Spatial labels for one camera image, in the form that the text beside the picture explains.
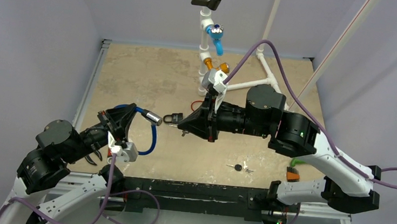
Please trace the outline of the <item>small silver key set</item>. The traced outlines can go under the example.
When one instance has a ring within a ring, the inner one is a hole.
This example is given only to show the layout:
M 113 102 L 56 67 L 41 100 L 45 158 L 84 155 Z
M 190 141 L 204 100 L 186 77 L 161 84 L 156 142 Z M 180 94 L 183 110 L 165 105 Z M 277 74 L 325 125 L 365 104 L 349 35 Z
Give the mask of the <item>small silver key set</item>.
M 171 128 L 175 129 L 176 131 L 179 131 L 179 133 L 181 134 L 182 137 L 186 136 L 187 134 L 189 134 L 188 131 L 179 128 L 177 125 L 171 124 L 169 125 Z

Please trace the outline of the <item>blue cable lock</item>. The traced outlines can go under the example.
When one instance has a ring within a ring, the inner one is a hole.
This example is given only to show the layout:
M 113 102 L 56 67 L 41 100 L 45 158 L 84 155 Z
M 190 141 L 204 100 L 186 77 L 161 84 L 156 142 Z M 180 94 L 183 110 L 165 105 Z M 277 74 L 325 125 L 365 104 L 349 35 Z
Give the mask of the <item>blue cable lock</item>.
M 137 113 L 140 113 L 146 120 L 149 120 L 151 123 L 151 137 L 152 137 L 151 146 L 146 151 L 138 152 L 138 155 L 141 155 L 141 156 L 149 155 L 150 153 L 152 153 L 154 151 L 154 149 L 156 147 L 156 144 L 158 141 L 157 126 L 161 125 L 163 120 L 155 113 L 153 113 L 147 109 L 143 109 L 141 107 L 136 107 L 135 111 Z

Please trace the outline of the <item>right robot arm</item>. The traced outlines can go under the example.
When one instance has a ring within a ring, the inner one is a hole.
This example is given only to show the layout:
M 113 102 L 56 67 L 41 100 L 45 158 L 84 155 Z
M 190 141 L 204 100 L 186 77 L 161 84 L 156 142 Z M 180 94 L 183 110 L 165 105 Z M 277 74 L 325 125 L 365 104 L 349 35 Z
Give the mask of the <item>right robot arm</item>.
M 376 166 L 361 165 L 353 171 L 334 153 L 320 128 L 303 114 L 284 109 L 286 98 L 269 85 L 250 88 L 245 107 L 221 103 L 207 95 L 202 105 L 179 122 L 178 128 L 209 142 L 219 132 L 247 134 L 267 138 L 268 148 L 314 166 L 324 174 L 309 182 L 273 181 L 262 202 L 278 209 L 302 202 L 324 202 L 331 208 L 349 214 L 377 210 L 379 193 L 372 179 L 379 178 Z

